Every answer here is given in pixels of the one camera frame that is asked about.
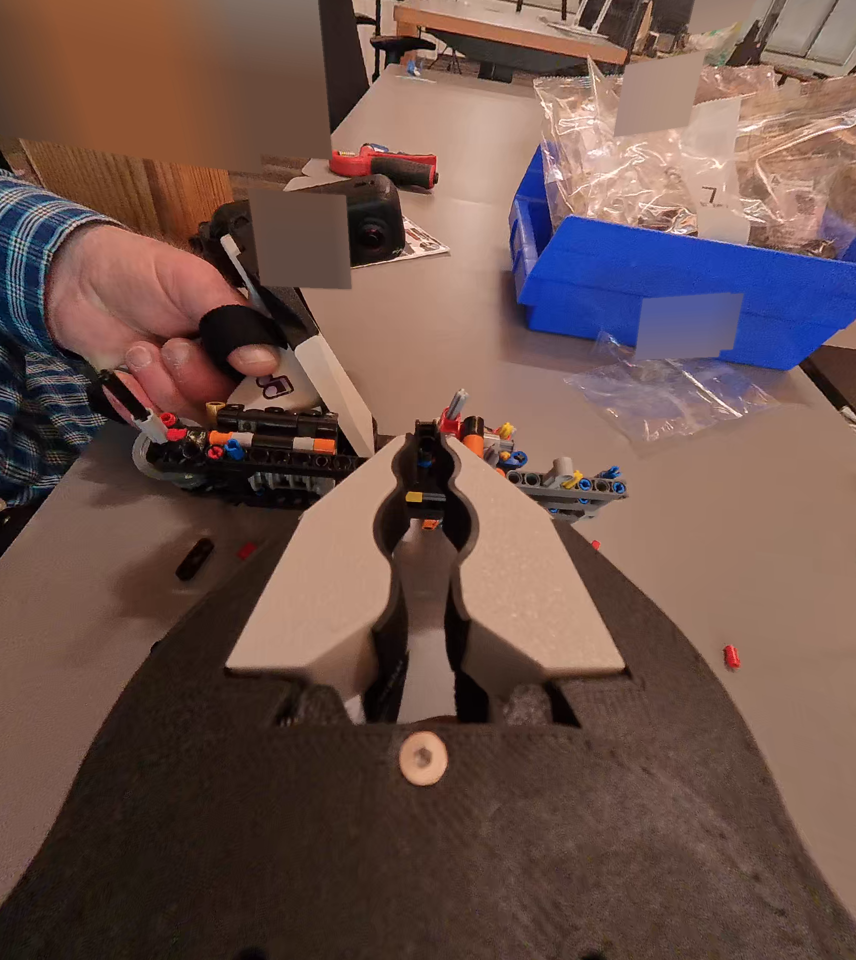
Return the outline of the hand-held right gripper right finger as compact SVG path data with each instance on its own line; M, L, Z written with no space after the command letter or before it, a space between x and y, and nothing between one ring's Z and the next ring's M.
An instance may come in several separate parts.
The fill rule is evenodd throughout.
M550 514L456 438L452 497L468 514L452 578L467 624L459 670L492 698L627 666Z

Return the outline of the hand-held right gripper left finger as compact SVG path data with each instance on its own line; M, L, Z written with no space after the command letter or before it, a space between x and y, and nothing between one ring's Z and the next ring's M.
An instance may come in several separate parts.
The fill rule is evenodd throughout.
M225 668L358 697L367 722L396 722L409 665L394 553L409 530L409 437L392 439L318 500L287 547Z

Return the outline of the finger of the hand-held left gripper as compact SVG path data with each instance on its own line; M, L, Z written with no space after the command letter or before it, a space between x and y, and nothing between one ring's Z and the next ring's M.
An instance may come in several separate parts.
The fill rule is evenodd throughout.
M337 416L338 428L355 455L374 457L374 416L325 336L315 333L295 346L293 353L320 400Z
M280 351L278 369L242 379L226 401L243 410L280 409L288 413L320 409L322 398L293 351Z

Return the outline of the multicoloured lego vehicle model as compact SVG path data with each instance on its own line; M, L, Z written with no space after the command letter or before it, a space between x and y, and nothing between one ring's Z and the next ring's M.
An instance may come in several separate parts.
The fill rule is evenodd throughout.
M487 424L468 415L466 390L457 390L439 417L417 421L413 465L403 469L405 499L424 530L440 529L446 510L442 438L461 441L483 462L555 520L596 517L628 496L616 465L583 474L569 458L545 472L532 470L518 448L511 423ZM172 413L160 415L160 439L140 436L132 447L144 475L199 496L233 505L305 511L356 473L367 458L355 453L338 415L319 404L305 412L280 407L214 404L213 428L191 426Z

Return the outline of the person's left forearm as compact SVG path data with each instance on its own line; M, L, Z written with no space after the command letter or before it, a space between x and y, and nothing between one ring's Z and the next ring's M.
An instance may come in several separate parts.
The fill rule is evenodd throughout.
M0 342L63 354L46 324L46 283L62 244L92 226L118 222L0 169Z

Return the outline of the black short lego beam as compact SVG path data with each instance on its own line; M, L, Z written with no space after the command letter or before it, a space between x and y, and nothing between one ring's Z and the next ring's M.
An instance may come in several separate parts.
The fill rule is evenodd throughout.
M203 569L215 549L214 541L209 537L197 540L174 570L175 578L182 583L192 581Z

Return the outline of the person's left hand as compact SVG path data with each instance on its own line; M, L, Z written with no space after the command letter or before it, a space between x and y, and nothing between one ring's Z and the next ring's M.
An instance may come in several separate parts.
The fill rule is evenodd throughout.
M53 342L94 369L115 369L157 413L200 423L234 379L211 361L201 318L245 298L192 253L107 223L86 223L60 244L46 280Z

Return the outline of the red black power tool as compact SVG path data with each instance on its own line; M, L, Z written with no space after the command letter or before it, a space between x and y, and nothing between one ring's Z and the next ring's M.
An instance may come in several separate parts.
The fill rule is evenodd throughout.
M355 151L332 150L329 170L345 178L381 175L395 186L432 190L439 181L438 159L433 153L410 153L365 143Z

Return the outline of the black office chair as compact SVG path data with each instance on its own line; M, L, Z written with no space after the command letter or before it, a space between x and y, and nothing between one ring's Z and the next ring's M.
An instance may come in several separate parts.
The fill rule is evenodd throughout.
M375 2L375 15L357 14L351 1L319 1L323 61L330 130L332 133L364 97L380 76L379 57L386 66L399 65L408 55L435 51L431 41L406 34L386 35L380 31L382 3ZM366 73L358 27L373 29L369 39L375 54L371 76Z

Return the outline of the wooden work table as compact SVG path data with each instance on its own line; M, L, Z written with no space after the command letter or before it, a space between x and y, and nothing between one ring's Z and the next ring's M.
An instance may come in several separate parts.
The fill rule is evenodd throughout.
M615 70L630 53L604 37L557 28L553 10L518 2L394 2L399 37L437 41L441 50L479 66L479 76L509 83L517 73L547 76L588 62Z

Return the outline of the flat clear plastic bag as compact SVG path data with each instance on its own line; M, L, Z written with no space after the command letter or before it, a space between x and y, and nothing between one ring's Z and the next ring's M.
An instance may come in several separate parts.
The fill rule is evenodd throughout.
M780 402L741 368L718 359L638 359L603 331L586 369L564 384L634 443L689 438L772 411Z

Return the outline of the blue plastic bin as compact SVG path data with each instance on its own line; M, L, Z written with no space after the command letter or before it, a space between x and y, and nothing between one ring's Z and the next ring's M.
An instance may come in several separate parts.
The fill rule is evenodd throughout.
M742 294L723 361L788 371L856 320L856 237L838 260L568 216L552 226L536 147L508 215L531 330L637 341L647 299Z

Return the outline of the pile of clear plastic bags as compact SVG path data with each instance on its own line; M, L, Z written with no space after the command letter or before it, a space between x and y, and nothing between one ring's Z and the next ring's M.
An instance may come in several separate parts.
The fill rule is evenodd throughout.
M839 260L856 237L856 75L703 66L687 126L616 136L621 77L540 77L553 228L577 215Z

